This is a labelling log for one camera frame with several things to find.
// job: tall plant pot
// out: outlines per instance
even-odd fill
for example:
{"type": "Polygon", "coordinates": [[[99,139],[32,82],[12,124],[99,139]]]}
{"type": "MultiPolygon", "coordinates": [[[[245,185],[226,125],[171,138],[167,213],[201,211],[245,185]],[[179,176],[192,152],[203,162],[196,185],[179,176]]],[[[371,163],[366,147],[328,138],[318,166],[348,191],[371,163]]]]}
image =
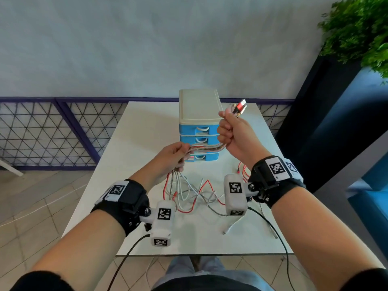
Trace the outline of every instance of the tall plant pot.
{"type": "Polygon", "coordinates": [[[387,130],[387,108],[378,74],[318,57],[276,141],[314,192],[387,130]]]}

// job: person's left hand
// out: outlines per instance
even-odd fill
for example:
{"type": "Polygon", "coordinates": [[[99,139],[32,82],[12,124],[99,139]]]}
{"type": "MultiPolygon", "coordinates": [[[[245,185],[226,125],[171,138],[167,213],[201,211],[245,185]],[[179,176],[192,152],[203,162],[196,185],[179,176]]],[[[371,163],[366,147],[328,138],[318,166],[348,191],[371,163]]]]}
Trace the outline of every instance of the person's left hand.
{"type": "Polygon", "coordinates": [[[189,159],[190,145],[177,142],[164,147],[150,162],[135,172],[129,179],[143,185],[148,192],[159,184],[174,168],[183,171],[185,160],[189,159]]]}

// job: white table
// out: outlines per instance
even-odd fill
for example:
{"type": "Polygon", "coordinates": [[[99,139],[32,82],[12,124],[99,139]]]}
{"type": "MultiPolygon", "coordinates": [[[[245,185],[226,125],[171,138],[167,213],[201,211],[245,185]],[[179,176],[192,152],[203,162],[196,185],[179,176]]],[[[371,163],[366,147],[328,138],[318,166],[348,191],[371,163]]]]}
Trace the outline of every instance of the white table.
{"type": "MultiPolygon", "coordinates": [[[[128,104],[64,234],[90,213],[94,202],[113,182],[128,178],[164,146],[179,141],[178,115],[179,106],[174,102],[128,104]]],[[[242,118],[252,125],[260,141],[271,153],[283,156],[256,104],[248,104],[242,118]]],[[[238,163],[239,161],[224,149],[217,161],[186,163],[183,174],[193,184],[199,184],[201,178],[209,179],[214,189],[223,194],[224,176],[235,173],[238,163]]],[[[157,202],[162,199],[163,186],[164,182],[149,192],[151,207],[156,207],[157,202]]],[[[190,205],[182,202],[185,208],[190,208],[190,205]]],[[[225,207],[218,202],[211,206],[218,212],[225,213],[225,207]]],[[[251,202],[250,206],[260,211],[255,202],[251,202]]],[[[280,233],[270,209],[266,205],[262,207],[266,218],[280,233]]],[[[252,211],[248,211],[228,234],[223,235],[222,230],[234,220],[236,217],[216,215],[206,207],[203,199],[199,198],[192,213],[176,213],[171,246],[154,247],[146,238],[134,248],[131,255],[285,253],[280,240],[274,238],[265,221],[252,211]]],[[[139,225],[124,240],[117,255],[125,255],[145,233],[144,226],[139,225]]],[[[292,253],[283,235],[281,237],[288,247],[287,251],[292,253]]]]}

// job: jeans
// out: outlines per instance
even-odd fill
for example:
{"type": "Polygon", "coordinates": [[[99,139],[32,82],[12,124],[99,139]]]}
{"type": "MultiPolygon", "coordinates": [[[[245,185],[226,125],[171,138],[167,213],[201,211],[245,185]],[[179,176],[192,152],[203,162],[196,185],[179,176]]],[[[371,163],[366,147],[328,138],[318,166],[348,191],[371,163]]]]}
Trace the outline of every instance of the jeans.
{"type": "Polygon", "coordinates": [[[171,261],[164,277],[160,278],[152,289],[172,279],[199,275],[218,275],[249,284],[261,291],[274,291],[263,278],[254,272],[248,270],[226,270],[216,256],[201,256],[198,269],[199,271],[195,272],[188,256],[175,257],[171,261]]]}

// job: green foliage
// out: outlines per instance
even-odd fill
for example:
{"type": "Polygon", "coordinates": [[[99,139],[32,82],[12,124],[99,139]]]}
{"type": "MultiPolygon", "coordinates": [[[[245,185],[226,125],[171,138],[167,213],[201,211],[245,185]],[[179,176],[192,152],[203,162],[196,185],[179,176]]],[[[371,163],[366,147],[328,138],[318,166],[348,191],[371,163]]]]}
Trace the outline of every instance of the green foliage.
{"type": "Polygon", "coordinates": [[[388,0],[342,0],[331,8],[318,24],[326,34],[320,55],[343,63],[361,59],[388,78],[388,0]]]}

